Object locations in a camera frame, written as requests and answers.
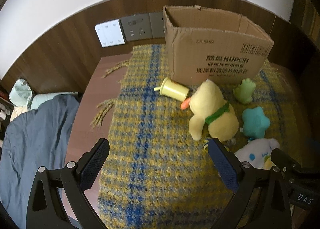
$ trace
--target white switch panel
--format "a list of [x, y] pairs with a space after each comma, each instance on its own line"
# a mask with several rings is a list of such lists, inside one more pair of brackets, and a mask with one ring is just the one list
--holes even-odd
[[120, 19], [98, 24], [94, 27], [102, 47], [124, 44]]

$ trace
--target star-shaped toy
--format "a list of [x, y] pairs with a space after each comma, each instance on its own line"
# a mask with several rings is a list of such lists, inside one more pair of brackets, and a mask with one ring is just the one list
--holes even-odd
[[253, 109], [245, 109], [242, 113], [243, 134], [254, 139], [264, 138], [266, 129], [270, 126], [270, 119], [265, 116], [259, 106]]

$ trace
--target toy cup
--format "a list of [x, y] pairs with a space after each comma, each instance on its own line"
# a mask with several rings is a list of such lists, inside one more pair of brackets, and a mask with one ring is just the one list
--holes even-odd
[[155, 91], [160, 91], [160, 95], [166, 95], [178, 101], [184, 101], [189, 93], [189, 88], [182, 86], [168, 77], [165, 78], [161, 86], [155, 87]]

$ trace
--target cardboard box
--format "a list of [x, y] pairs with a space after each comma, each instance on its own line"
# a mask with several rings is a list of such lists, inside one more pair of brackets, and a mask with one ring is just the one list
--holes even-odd
[[273, 40], [233, 12], [199, 6], [165, 6], [165, 42], [171, 79], [184, 84], [239, 84], [260, 71]]

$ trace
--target plaid blanket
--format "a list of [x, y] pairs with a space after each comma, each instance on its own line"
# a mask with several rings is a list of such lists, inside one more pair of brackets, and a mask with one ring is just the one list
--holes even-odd
[[[210, 228], [232, 197], [203, 151], [204, 141], [188, 132], [190, 110], [153, 88], [169, 76], [164, 45], [133, 48], [109, 131], [110, 155], [100, 177], [98, 206], [108, 228]], [[262, 106], [271, 126], [266, 138], [300, 160], [291, 102], [277, 74], [265, 62], [254, 80], [253, 102], [239, 104], [235, 85], [220, 85], [240, 127], [247, 107]], [[204, 128], [203, 139], [208, 134]], [[238, 132], [233, 152], [247, 139]]]

